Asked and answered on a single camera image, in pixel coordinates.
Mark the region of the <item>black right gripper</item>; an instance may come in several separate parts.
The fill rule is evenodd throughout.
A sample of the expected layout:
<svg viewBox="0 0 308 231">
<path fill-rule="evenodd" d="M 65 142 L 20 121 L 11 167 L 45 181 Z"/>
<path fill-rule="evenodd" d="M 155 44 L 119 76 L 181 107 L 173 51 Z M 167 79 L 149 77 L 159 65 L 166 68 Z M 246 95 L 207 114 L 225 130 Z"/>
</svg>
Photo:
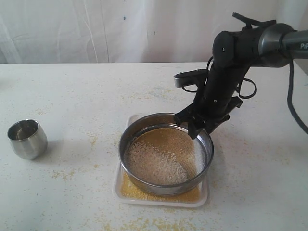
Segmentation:
<svg viewBox="0 0 308 231">
<path fill-rule="evenodd" d="M 237 62 L 221 67 L 217 61 L 214 61 L 201 95 L 196 95 L 193 104 L 174 114 L 175 123 L 180 125 L 187 122 L 191 139 L 195 139 L 203 130 L 208 134 L 212 133 L 230 119 L 227 114 L 234 107 L 239 107 L 239 100 L 229 105 L 235 92 L 240 99 L 250 98 L 250 95 L 240 94 L 242 82 L 249 68 L 249 62 Z"/>
</svg>

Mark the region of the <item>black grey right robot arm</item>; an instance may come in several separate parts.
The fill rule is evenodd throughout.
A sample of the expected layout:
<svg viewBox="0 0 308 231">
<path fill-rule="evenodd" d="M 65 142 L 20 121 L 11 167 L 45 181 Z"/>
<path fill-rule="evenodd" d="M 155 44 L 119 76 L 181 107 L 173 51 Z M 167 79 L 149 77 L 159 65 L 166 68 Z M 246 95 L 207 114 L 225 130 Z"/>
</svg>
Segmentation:
<svg viewBox="0 0 308 231">
<path fill-rule="evenodd" d="M 245 99 L 241 87 L 249 68 L 289 66 L 287 105 L 296 123 L 307 131 L 292 102 L 294 59 L 308 57 L 307 31 L 297 31 L 275 20 L 260 22 L 238 13 L 232 15 L 245 26 L 240 31 L 222 31 L 215 37 L 206 68 L 175 75 L 176 87 L 197 87 L 193 102 L 174 115 L 176 124 L 187 123 L 192 139 L 202 130 L 213 132 L 229 120 L 233 109 L 241 107 Z"/>
</svg>

